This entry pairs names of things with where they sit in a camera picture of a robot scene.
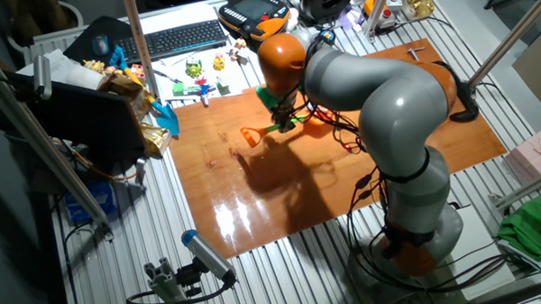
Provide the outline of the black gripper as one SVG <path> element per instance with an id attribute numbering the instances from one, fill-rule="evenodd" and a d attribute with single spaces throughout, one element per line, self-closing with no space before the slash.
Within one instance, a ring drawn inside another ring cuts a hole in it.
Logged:
<path id="1" fill-rule="evenodd" d="M 296 119 L 294 115 L 294 103 L 291 101 L 281 101 L 276 105 L 277 123 L 280 124 L 280 131 L 292 131 L 296 128 Z"/>

